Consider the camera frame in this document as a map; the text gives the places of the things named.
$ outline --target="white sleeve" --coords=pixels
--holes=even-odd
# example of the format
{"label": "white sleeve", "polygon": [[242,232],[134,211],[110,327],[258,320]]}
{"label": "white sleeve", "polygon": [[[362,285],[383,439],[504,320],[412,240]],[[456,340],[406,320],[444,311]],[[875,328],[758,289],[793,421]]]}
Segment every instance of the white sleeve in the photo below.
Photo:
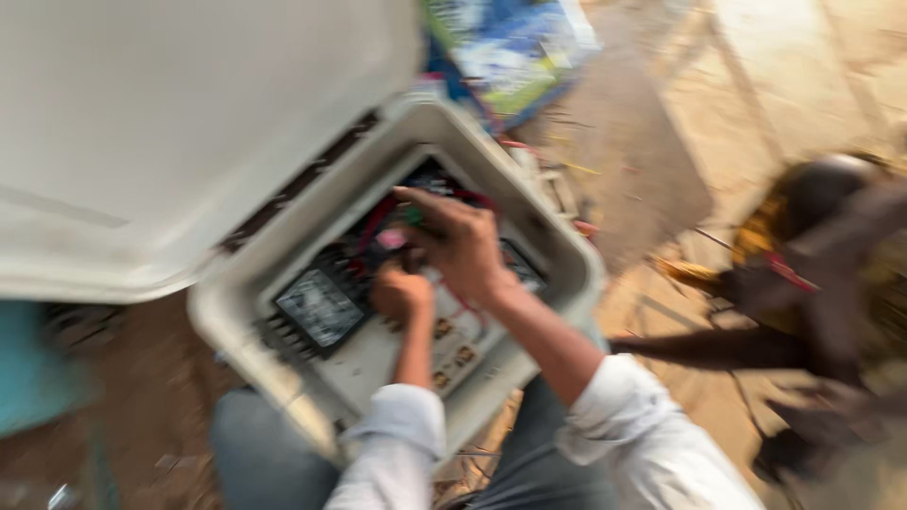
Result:
{"label": "white sleeve", "polygon": [[372,413],[344,440],[362,447],[325,508],[419,509],[432,504],[432,467],[444,451],[444,405],[423,387],[394,384],[372,397]]}
{"label": "white sleeve", "polygon": [[606,458],[620,508],[764,508],[712,438],[631,355],[605,357],[555,443],[580,465]]}

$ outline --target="white lid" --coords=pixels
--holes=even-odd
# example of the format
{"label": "white lid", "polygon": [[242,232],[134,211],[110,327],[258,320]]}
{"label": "white lid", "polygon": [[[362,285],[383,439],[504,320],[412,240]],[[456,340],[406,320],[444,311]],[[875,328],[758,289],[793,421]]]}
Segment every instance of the white lid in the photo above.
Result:
{"label": "white lid", "polygon": [[0,296],[190,285],[418,59],[412,1],[0,3]]}

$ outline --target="circuit board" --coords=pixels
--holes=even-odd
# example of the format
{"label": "circuit board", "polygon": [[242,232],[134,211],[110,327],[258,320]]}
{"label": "circuit board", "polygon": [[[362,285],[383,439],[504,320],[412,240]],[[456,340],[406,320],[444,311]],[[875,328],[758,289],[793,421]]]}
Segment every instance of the circuit board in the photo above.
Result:
{"label": "circuit board", "polygon": [[[477,208],[495,208],[489,198],[467,189],[431,153],[419,160],[399,184],[452,197]],[[399,204],[390,193],[373,200],[371,209],[341,235],[329,240],[306,265],[294,269],[292,276],[284,279],[287,283],[268,298],[275,312],[268,324],[282,344],[281,353],[298,358],[295,361],[312,360],[322,376],[338,386],[346,386],[344,376],[339,373],[343,367],[369,370],[370,366],[362,365],[364,360],[374,360],[379,365],[387,362],[384,351],[373,349],[377,349],[376,338],[387,336],[388,326],[379,318],[371,320],[375,311],[369,297],[378,268],[405,244],[399,222],[407,206]],[[502,260],[523,286],[541,293],[546,287],[545,279],[517,248],[517,243],[501,239],[500,247]],[[436,270],[426,268],[423,274],[435,288],[439,319],[434,331],[434,383],[436,391],[444,395],[478,365],[489,348],[487,342],[482,345],[480,342],[488,336],[490,327],[495,328],[494,336],[499,336],[501,331],[483,312],[456,295]],[[338,353],[357,335],[372,340],[358,339],[356,348]]]}

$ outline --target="person's right hand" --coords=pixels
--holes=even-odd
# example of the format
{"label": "person's right hand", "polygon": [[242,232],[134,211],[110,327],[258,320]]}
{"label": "person's right hand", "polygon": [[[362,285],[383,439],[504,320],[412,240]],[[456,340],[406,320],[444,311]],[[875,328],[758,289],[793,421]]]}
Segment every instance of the person's right hand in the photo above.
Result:
{"label": "person's right hand", "polygon": [[427,230],[410,227],[406,237],[425,250],[454,291],[487,307],[500,291],[520,287],[503,265],[491,211],[416,188],[395,186],[394,195],[422,212]]}

